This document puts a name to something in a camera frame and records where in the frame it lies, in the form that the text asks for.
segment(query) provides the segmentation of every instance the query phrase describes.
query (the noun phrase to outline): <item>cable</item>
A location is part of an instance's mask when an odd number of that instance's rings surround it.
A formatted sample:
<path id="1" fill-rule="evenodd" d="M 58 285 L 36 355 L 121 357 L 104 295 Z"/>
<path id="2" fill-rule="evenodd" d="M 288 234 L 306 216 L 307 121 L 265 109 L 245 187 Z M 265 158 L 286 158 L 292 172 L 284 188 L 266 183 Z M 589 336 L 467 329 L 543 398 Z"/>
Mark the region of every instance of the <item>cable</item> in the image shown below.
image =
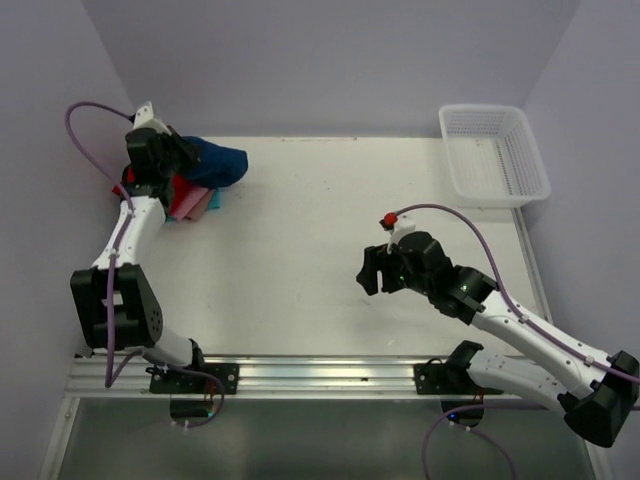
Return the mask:
<path id="1" fill-rule="evenodd" d="M 464 223 L 466 223 L 467 226 L 471 230 L 473 230 L 473 233 L 475 233 L 476 237 L 478 237 L 478 240 L 482 244 L 482 248 L 484 249 L 484 252 L 487 255 L 487 259 L 489 260 L 489 264 L 491 265 L 491 270 L 493 270 L 493 274 L 496 277 L 496 283 L 498 284 L 498 288 L 500 290 L 500 294 L 502 295 L 502 298 L 504 298 L 505 303 L 511 309 L 511 311 L 513 311 L 518 316 L 519 320 L 522 320 L 527 326 L 529 326 L 529 328 L 534 330 L 538 335 L 540 335 L 541 337 L 545 338 L 549 342 L 553 343 L 556 347 L 559 347 L 560 349 L 564 350 L 568 354 L 573 355 L 574 357 L 578 358 L 579 360 L 581 360 L 583 362 L 586 361 L 587 364 L 593 365 L 593 366 L 599 368 L 600 370 L 603 370 L 603 371 L 605 371 L 607 373 L 610 373 L 612 375 L 620 377 L 623 380 L 627 380 L 627 381 L 629 381 L 631 383 L 640 384 L 640 378 L 634 377 L 633 375 L 629 375 L 629 374 L 624 373 L 624 372 L 621 372 L 619 370 L 616 370 L 615 368 L 611 368 L 611 367 L 609 367 L 607 365 L 604 365 L 604 364 L 602 364 L 602 363 L 600 363 L 600 362 L 598 362 L 596 360 L 594 360 L 594 361 L 590 361 L 590 359 L 588 360 L 586 355 L 584 355 L 583 353 L 577 351 L 573 347 L 567 345 L 562 340 L 557 339 L 551 333 L 547 332 L 544 328 L 540 327 L 538 324 L 536 324 L 530 318 L 527 317 L 526 319 L 524 319 L 523 318 L 524 314 L 520 311 L 520 309 L 515 305 L 513 300 L 511 300 L 511 297 L 509 297 L 509 295 L 507 294 L 507 289 L 506 289 L 506 287 L 504 285 L 504 282 L 502 281 L 502 277 L 500 276 L 500 271 L 498 270 L 498 266 L 496 265 L 495 258 L 493 256 L 493 253 L 491 253 L 491 249 L 489 248 L 489 245 L 487 244 L 487 241 L 482 236 L 482 233 L 480 233 L 480 230 L 478 230 L 478 227 L 476 227 L 473 224 L 473 222 L 471 220 L 469 220 L 466 216 L 464 216 L 462 213 L 458 212 L 457 210 L 454 210 L 453 208 L 445 207 L 444 205 L 438 205 L 436 203 L 419 203 L 419 204 L 416 204 L 416 205 L 411 205 L 409 207 L 401 208 L 400 210 L 398 210 L 398 211 L 396 211 L 394 213 L 395 213 L 395 215 L 402 215 L 403 213 L 407 213 L 407 212 L 410 212 L 412 210 L 418 210 L 418 209 L 422 209 L 422 208 L 443 210 L 443 211 L 445 211 L 447 213 L 450 213 L 450 214 L 458 217 L 460 220 L 462 220 Z"/>
<path id="2" fill-rule="evenodd" d="M 137 357 L 138 355 L 142 355 L 143 353 L 144 352 L 142 350 L 134 350 L 133 352 L 129 353 L 126 357 L 124 357 L 124 359 L 120 362 L 120 365 L 118 365 L 118 368 L 116 368 L 116 371 L 113 372 L 113 383 L 115 383 L 115 381 L 118 379 L 118 377 L 120 376 L 120 373 L 122 373 L 122 370 L 127 365 L 127 363 L 129 363 L 129 361 L 133 357 Z"/>
<path id="3" fill-rule="evenodd" d="M 118 189 L 120 190 L 120 193 L 122 194 L 122 196 L 127 202 L 127 205 L 129 206 L 129 212 L 127 213 L 127 217 L 125 218 L 124 222 L 122 223 L 122 226 L 118 230 L 118 233 L 116 234 L 116 238 L 113 241 L 113 245 L 111 246 L 111 253 L 109 254 L 109 271 L 107 273 L 107 371 L 105 374 L 104 386 L 106 388 L 111 388 L 111 386 L 113 385 L 113 382 L 117 378 L 117 375 L 114 376 L 114 373 L 113 373 L 113 363 L 114 363 L 115 350 L 116 350 L 115 307 L 113 304 L 114 303 L 113 302 L 113 296 L 114 296 L 113 284 L 115 280 L 116 259 L 118 256 L 118 248 L 120 247 L 122 238 L 124 237 L 124 234 L 127 228 L 129 227 L 129 224 L 131 223 L 131 219 L 133 218 L 134 208 L 133 208 L 133 201 L 129 196 L 129 192 L 127 192 L 124 186 L 120 183 L 120 180 L 117 177 L 114 177 L 113 175 L 111 175 L 102 166 L 102 164 L 96 158 L 94 158 L 93 155 L 91 155 L 91 153 L 89 153 L 89 151 L 86 148 L 84 148 L 84 146 L 80 143 L 80 140 L 78 140 L 78 137 L 76 136 L 75 132 L 73 131 L 73 128 L 71 127 L 71 114 L 74 112 L 74 110 L 76 110 L 79 107 L 100 108 L 102 110 L 106 110 L 108 112 L 119 115 L 131 122 L 133 122 L 135 117 L 133 115 L 127 115 L 126 113 L 123 113 L 119 110 L 116 110 L 115 108 L 111 108 L 102 103 L 89 102 L 89 101 L 77 102 L 77 103 L 74 103 L 73 105 L 70 105 L 64 114 L 64 126 L 67 129 L 67 134 L 69 135 L 69 138 L 71 139 L 75 147 L 80 151 L 80 153 L 82 153 L 82 155 L 85 156 L 87 160 L 89 160 L 89 162 L 91 162 L 91 164 L 94 167 L 96 167 L 105 177 L 107 177 L 113 185 L 118 187 Z M 120 373 L 120 371 L 122 371 L 122 369 L 118 367 L 118 370 L 117 370 L 118 374 Z"/>
<path id="4" fill-rule="evenodd" d="M 508 409 L 508 410 L 536 409 L 537 410 L 538 408 L 539 407 L 537 405 L 530 404 L 530 403 L 496 402 L 488 405 L 484 405 L 484 404 L 463 405 L 461 407 L 452 408 L 451 410 L 444 412 L 442 415 L 440 415 L 437 418 L 435 422 L 433 422 L 433 424 L 425 434 L 424 438 L 422 439 L 421 457 L 422 457 L 422 469 L 424 471 L 425 479 L 426 480 L 432 479 L 431 474 L 429 473 L 429 466 L 427 461 L 428 460 L 427 448 L 429 446 L 429 440 L 431 439 L 433 432 L 435 432 L 436 427 L 440 425 L 440 422 L 447 419 L 449 415 L 452 415 L 454 413 L 467 412 L 470 410 L 479 410 L 479 409 Z M 461 428 L 465 428 L 464 425 L 458 425 L 458 426 Z M 481 430 L 478 430 L 477 428 L 472 428 L 467 431 L 485 439 L 487 442 L 489 442 L 494 447 L 496 447 L 498 451 L 502 454 L 502 456 L 505 458 L 507 463 L 509 464 L 509 470 L 511 471 L 511 478 L 514 480 L 518 478 L 518 472 L 516 471 L 515 463 L 513 462 L 513 459 L 509 456 L 509 454 L 507 453 L 507 451 L 504 449 L 502 445 L 500 445 L 491 435 L 484 433 Z"/>
<path id="5" fill-rule="evenodd" d="M 176 367 L 175 365 L 167 365 L 167 367 L 173 370 L 174 372 L 180 373 L 182 375 L 191 375 L 192 377 L 204 378 L 205 380 L 211 381 L 216 385 L 216 389 L 220 393 L 220 403 L 218 403 L 218 406 L 216 407 L 216 409 L 213 411 L 211 415 L 209 415 L 207 418 L 199 422 L 191 423 L 189 421 L 185 421 L 183 426 L 189 429 L 202 427 L 207 423 L 209 423 L 214 418 L 216 418 L 220 413 L 220 411 L 222 410 L 222 407 L 224 406 L 224 397 L 226 394 L 226 390 L 224 389 L 224 385 L 222 384 L 222 382 L 217 377 L 214 377 L 209 373 L 196 372 L 195 370 L 188 370 L 186 368 Z"/>

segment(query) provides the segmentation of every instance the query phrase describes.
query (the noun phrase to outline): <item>white tabletop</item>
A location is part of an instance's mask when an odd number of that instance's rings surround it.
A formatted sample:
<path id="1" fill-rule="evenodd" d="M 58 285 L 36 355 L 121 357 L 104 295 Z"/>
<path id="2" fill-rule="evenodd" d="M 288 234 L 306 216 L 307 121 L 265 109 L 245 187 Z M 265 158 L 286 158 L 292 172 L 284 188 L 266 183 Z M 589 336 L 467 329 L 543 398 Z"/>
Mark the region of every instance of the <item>white tabletop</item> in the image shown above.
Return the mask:
<path id="1" fill-rule="evenodd" d="M 197 223 L 165 225 L 143 266 L 164 320 L 206 354 L 448 355 L 465 339 L 500 340 L 438 313 L 409 291 L 368 297 L 363 249 L 388 240 L 390 210 L 448 203 L 441 140 L 215 138 L 244 149 L 249 172 Z M 509 210 L 466 211 L 495 252 L 512 296 L 534 294 Z M 491 274 L 473 233 L 438 211 L 413 214 L 454 263 Z"/>

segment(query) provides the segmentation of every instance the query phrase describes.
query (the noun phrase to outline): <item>blue cloth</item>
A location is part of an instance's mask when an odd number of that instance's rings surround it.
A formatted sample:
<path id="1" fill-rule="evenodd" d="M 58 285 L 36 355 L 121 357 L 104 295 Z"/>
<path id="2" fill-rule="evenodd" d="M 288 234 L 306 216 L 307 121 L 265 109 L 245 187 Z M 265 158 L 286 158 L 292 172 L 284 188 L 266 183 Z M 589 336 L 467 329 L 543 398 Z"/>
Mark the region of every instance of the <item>blue cloth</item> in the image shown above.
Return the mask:
<path id="1" fill-rule="evenodd" d="M 247 152 L 244 150 L 220 147 L 199 137 L 183 138 L 202 150 L 200 163 L 187 173 L 182 174 L 184 178 L 194 184 L 217 190 L 233 185 L 247 173 L 249 161 Z"/>

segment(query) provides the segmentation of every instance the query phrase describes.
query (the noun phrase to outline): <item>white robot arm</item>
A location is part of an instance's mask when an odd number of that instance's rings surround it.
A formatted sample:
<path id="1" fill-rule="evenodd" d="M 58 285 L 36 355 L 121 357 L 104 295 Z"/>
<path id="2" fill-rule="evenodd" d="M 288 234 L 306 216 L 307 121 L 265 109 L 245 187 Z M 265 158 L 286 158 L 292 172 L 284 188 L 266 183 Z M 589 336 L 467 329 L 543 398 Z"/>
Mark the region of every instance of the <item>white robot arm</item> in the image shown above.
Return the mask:
<path id="1" fill-rule="evenodd" d="M 468 222 L 447 207 L 426 207 Z M 499 281 L 474 268 L 454 266 L 440 243 L 416 231 L 406 215 L 389 214 L 380 223 L 391 238 L 365 249 L 357 276 L 369 295 L 378 292 L 381 273 L 383 292 L 408 288 L 425 295 L 444 315 L 504 340 L 535 362 L 463 342 L 445 364 L 425 366 L 423 378 L 453 389 L 492 388 L 516 394 L 564 415 L 569 427 L 586 440 L 605 447 L 613 444 L 638 399 L 640 368 L 635 358 L 626 352 L 609 356 L 572 338 L 509 297 Z"/>
<path id="2" fill-rule="evenodd" d="M 142 350 L 151 363 L 199 370 L 202 354 L 197 344 L 164 324 L 162 309 L 140 267 L 167 217 L 173 176 L 196 165 L 199 152 L 155 114 L 150 102 L 137 110 L 126 141 L 134 180 L 123 179 L 123 184 L 131 203 L 122 199 L 105 249 L 90 269 L 76 271 L 71 278 L 83 334 L 91 348 L 107 348 L 107 284 L 115 256 L 111 280 L 115 349 Z"/>

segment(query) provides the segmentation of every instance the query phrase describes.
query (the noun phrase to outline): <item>purple wall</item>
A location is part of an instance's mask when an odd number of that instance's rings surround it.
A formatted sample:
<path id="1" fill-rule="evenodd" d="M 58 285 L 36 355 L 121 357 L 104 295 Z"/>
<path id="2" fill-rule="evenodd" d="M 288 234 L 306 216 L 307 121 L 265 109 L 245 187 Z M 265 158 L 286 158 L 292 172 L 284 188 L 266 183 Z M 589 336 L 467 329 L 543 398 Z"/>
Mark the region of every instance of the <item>purple wall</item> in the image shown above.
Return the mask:
<path id="1" fill-rule="evenodd" d="M 78 99 L 131 109 L 77 0 L 9 0 L 0 16 L 0 478 L 37 476 L 80 338 L 69 290 L 115 222 L 109 184 L 66 137 Z M 114 170 L 126 124 L 79 114 L 78 133 Z"/>
<path id="2" fill-rule="evenodd" d="M 640 2 L 583 0 L 525 107 L 552 197 L 525 211 L 556 323 L 640 356 Z M 611 451 L 640 478 L 640 414 Z"/>
<path id="3" fill-rule="evenodd" d="M 578 0 L 83 0 L 134 103 L 229 135 L 439 135 L 522 105 Z"/>

